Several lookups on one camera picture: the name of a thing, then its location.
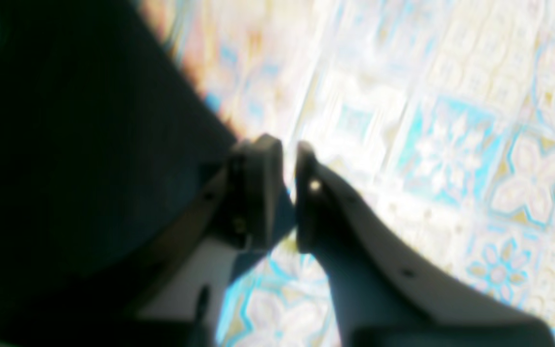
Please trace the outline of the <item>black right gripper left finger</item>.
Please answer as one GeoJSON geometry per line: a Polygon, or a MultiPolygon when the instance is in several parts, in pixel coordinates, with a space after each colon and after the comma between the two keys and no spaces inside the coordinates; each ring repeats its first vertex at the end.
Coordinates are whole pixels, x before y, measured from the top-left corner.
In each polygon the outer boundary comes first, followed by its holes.
{"type": "Polygon", "coordinates": [[[236,144],[183,215],[123,261],[26,310],[0,336],[14,347],[212,347],[242,253],[274,243],[282,143],[236,144]]]}

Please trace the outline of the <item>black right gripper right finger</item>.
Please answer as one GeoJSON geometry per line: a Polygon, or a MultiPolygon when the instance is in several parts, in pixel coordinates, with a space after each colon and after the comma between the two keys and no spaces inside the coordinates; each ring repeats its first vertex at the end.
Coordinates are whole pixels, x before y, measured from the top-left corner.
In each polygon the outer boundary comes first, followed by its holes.
{"type": "Polygon", "coordinates": [[[297,246],[330,282],[344,347],[553,347],[548,325],[445,274],[301,141],[297,246]]]}

